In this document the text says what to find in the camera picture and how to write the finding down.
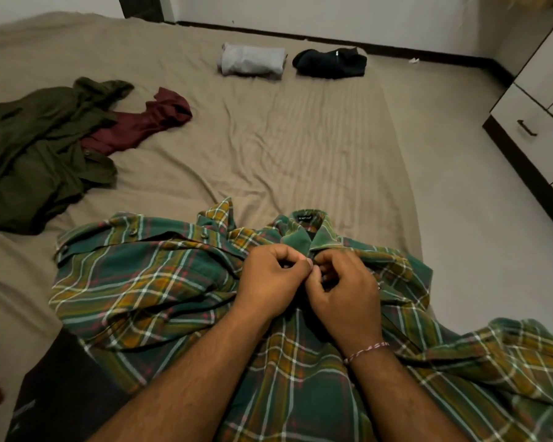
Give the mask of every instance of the forearm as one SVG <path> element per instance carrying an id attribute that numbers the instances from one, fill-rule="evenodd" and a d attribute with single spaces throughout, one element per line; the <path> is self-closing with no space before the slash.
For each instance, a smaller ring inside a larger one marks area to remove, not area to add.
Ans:
<path id="1" fill-rule="evenodd" d="M 466 442 L 387 348 L 351 362 L 383 442 Z"/>
<path id="2" fill-rule="evenodd" d="M 210 441 L 265 326 L 232 308 L 90 442 Z"/>

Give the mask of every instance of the red clothing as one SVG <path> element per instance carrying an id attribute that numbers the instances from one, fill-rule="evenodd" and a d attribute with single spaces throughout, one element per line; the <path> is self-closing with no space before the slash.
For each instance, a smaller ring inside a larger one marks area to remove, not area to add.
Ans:
<path id="1" fill-rule="evenodd" d="M 160 87 L 154 98 L 155 101 L 146 103 L 143 113 L 113 112 L 117 117 L 116 124 L 96 130 L 80 144 L 83 148 L 110 155 L 137 147 L 150 135 L 181 126 L 193 117 L 186 99 L 171 90 Z"/>

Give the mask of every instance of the folded gray cloth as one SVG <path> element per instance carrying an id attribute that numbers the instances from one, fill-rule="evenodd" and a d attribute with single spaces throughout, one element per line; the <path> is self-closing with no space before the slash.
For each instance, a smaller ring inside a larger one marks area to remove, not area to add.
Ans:
<path id="1" fill-rule="evenodd" d="M 280 79 L 285 69 L 285 48 L 223 44 L 218 66 L 224 76 L 229 74 L 264 75 Z"/>

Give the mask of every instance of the white floor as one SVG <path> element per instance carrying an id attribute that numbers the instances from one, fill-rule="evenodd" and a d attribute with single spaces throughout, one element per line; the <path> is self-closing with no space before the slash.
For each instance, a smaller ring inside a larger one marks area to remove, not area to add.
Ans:
<path id="1" fill-rule="evenodd" d="M 468 332 L 533 318 L 553 333 L 553 222 L 481 127 L 503 89 L 479 69 L 369 58 L 412 182 L 439 321 Z"/>

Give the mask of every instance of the beige bed sheet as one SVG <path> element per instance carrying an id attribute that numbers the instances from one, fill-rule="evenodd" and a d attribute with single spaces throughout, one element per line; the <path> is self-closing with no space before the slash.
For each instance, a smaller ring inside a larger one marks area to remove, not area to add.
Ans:
<path id="1" fill-rule="evenodd" d="M 224 78 L 216 68 L 224 42 L 285 47 L 283 80 Z M 412 191 L 374 67 L 339 81 L 297 76 L 291 61 L 307 48 L 334 47 L 91 14 L 47 14 L 0 28 L 0 102 L 87 76 L 135 85 L 118 110 L 142 111 L 166 87 L 194 115 L 114 154 L 116 188 L 91 190 L 40 236 L 0 233 L 0 440 L 25 372 L 60 328 L 46 303 L 53 245 L 64 230 L 117 211 L 193 221 L 231 196 L 238 226 L 320 208 L 341 235 L 421 255 Z"/>

